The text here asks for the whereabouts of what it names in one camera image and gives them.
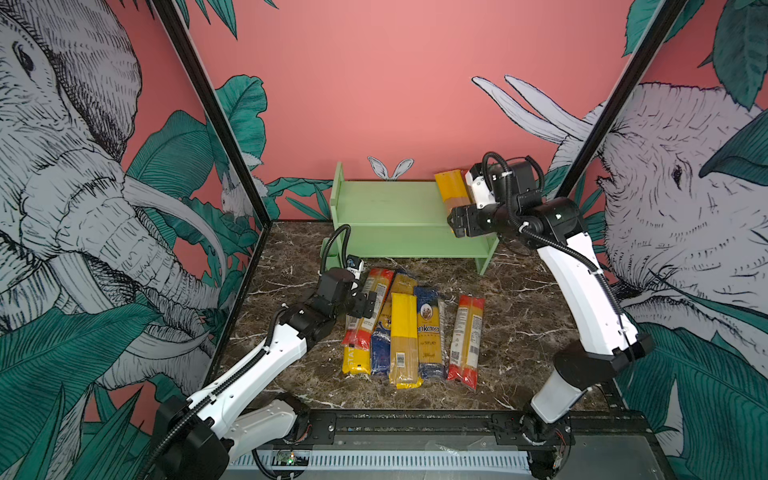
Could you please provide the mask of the yellow orange spaghetti bag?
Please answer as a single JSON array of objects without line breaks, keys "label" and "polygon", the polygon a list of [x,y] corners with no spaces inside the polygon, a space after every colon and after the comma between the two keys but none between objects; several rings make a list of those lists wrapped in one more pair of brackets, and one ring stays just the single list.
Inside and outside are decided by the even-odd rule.
[{"label": "yellow orange spaghetti bag", "polygon": [[464,174],[460,169],[436,173],[434,178],[447,214],[454,208],[472,204]]}]

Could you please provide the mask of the small yellow pasta bag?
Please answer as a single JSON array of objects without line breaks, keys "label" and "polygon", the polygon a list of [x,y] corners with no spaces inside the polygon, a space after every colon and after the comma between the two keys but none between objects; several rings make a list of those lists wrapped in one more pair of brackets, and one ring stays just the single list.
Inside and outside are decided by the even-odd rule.
[{"label": "small yellow pasta bag", "polygon": [[390,292],[413,295],[418,281],[405,272],[396,272],[393,278]]}]

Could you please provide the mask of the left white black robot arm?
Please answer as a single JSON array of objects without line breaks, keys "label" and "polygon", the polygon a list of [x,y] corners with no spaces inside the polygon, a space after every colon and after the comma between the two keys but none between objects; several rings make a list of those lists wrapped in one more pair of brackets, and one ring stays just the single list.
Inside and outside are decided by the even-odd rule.
[{"label": "left white black robot arm", "polygon": [[234,367],[187,398],[159,407],[157,432],[136,473],[138,479],[219,479],[244,453],[291,434],[301,403],[284,395],[260,410],[246,407],[280,373],[301,359],[347,315],[373,311],[375,293],[364,293],[363,262],[341,254],[341,264],[320,267],[314,291],[281,306],[264,340]]}]

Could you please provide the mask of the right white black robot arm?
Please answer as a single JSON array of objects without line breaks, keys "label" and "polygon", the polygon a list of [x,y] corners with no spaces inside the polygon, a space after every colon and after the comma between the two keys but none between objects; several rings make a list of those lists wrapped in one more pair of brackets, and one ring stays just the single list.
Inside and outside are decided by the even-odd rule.
[{"label": "right white black robot arm", "polygon": [[554,276],[579,338],[554,356],[554,370],[520,419],[524,438],[544,445],[562,434],[575,403],[597,384],[615,378],[654,348],[613,295],[577,204],[547,200],[540,165],[530,156],[504,159],[487,152],[466,181],[471,202],[450,210],[454,235],[513,237],[534,250]]}]

